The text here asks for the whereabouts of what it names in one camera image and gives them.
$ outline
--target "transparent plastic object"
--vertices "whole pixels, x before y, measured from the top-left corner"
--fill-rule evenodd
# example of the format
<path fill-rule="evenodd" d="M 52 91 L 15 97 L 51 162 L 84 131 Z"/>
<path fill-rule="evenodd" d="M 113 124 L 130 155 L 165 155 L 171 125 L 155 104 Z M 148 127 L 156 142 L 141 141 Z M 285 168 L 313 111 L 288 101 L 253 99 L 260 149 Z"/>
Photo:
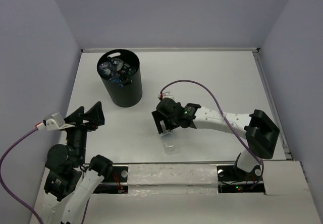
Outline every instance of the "transparent plastic object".
<path fill-rule="evenodd" d="M 163 129 L 163 133 L 159 135 L 161 143 L 163 145 L 165 154 L 175 154 L 178 153 L 178 147 L 176 146 L 176 137 L 173 131 L 166 130 L 164 121 L 160 122 L 160 125 Z"/>

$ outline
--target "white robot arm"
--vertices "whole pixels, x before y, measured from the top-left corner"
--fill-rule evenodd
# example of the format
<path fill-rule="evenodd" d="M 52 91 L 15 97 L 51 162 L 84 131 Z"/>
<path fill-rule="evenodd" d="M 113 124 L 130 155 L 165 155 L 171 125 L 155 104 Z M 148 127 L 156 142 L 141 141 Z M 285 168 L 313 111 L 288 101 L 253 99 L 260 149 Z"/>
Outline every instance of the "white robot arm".
<path fill-rule="evenodd" d="M 271 159 L 274 154 L 279 128 L 261 110 L 255 110 L 253 114 L 224 113 L 230 126 L 224 117 L 213 109 L 207 109 L 198 104 L 189 103 L 182 107 L 174 101 L 174 96 L 167 92 L 163 94 L 152 112 L 157 130 L 160 134 L 177 127 L 212 129 L 227 133 L 233 133 L 232 129 L 241 138 L 247 141 L 249 151 L 243 151 L 237 158 L 235 167 L 246 175 L 259 165 L 261 159 Z"/>

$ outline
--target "red wire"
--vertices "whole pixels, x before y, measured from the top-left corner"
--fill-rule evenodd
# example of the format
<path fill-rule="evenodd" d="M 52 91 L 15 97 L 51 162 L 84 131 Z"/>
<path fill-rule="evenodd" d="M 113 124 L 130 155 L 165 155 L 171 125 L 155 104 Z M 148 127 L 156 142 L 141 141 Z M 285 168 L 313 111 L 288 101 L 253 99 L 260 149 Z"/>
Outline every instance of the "red wire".
<path fill-rule="evenodd" d="M 116 184 L 117 184 L 117 189 L 119 190 L 119 185 L 118 185 L 118 182 L 117 182 L 117 179 L 116 179 L 116 176 L 113 174 L 112 175 L 113 179 L 115 180 Z"/>
<path fill-rule="evenodd" d="M 247 182 L 244 184 L 244 186 L 242 186 L 242 190 L 248 184 L 248 181 L 249 181 L 249 178 L 247 178 Z"/>
<path fill-rule="evenodd" d="M 256 179 L 254 178 L 254 176 L 253 176 L 253 175 L 251 175 L 251 177 L 252 177 L 252 179 L 253 179 L 253 184 L 255 184 L 255 183 L 256 183 Z"/>

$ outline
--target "metal edge strip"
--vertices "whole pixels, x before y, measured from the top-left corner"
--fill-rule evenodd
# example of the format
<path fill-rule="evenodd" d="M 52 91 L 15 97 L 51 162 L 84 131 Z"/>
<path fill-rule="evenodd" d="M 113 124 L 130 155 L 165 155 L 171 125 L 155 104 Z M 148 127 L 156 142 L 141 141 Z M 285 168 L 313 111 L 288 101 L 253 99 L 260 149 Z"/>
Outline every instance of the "metal edge strip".
<path fill-rule="evenodd" d="M 260 75 L 260 78 L 261 78 L 261 81 L 262 81 L 262 85 L 263 85 L 263 88 L 265 90 L 267 100 L 269 102 L 269 105 L 270 105 L 272 114 L 274 116 L 275 122 L 278 125 L 279 129 L 281 130 L 280 139 L 282 141 L 282 146 L 283 146 L 283 150 L 284 150 L 284 153 L 285 153 L 286 160 L 293 160 L 293 157 L 291 155 L 291 152 L 290 152 L 288 144 L 287 144 L 287 140 L 286 140 L 286 137 L 285 137 L 285 134 L 284 134 L 284 130 L 283 130 L 281 121 L 279 119 L 279 115 L 278 115 L 278 112 L 277 112 L 277 109 L 276 109 L 275 101 L 273 99 L 273 95 L 272 95 L 271 90 L 269 88 L 268 81 L 266 79 L 266 76 L 265 76 L 265 73 L 264 73 L 264 70 L 263 70 L 263 67 L 262 67 L 262 64 L 261 64 L 259 52 L 257 50 L 254 50 L 252 53 L 253 53 L 253 57 L 254 57 L 254 60 L 256 62 L 258 72 L 259 72 L 259 75 Z"/>
<path fill-rule="evenodd" d="M 82 52 L 108 52 L 115 48 L 85 48 Z M 147 47 L 124 48 L 133 52 L 161 52 L 161 51 L 254 51 L 255 47 Z"/>

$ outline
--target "white tabletop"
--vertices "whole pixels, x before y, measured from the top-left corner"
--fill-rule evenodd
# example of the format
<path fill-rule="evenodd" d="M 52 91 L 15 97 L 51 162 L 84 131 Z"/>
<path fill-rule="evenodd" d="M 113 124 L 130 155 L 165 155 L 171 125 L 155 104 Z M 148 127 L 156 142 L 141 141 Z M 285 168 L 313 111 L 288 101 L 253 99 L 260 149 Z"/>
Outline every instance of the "white tabletop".
<path fill-rule="evenodd" d="M 102 102 L 105 125 L 88 133 L 86 162 L 101 154 L 113 162 L 194 162 L 235 160 L 243 147 L 232 134 L 213 130 L 176 129 L 176 153 L 165 152 L 151 112 L 158 104 L 162 87 L 178 79 L 198 81 L 217 97 L 223 110 L 230 113 L 266 112 L 273 119 L 253 54 L 250 51 L 173 51 L 137 52 L 140 59 L 143 96 L 133 107 L 113 104 L 97 71 L 103 53 L 83 53 L 77 72 L 68 114 L 79 106 L 90 109 Z M 201 87 L 179 83 L 169 90 L 176 101 L 197 103 L 216 109 Z M 61 135 L 64 143 L 66 134 Z M 274 160 L 286 159 L 280 139 Z"/>

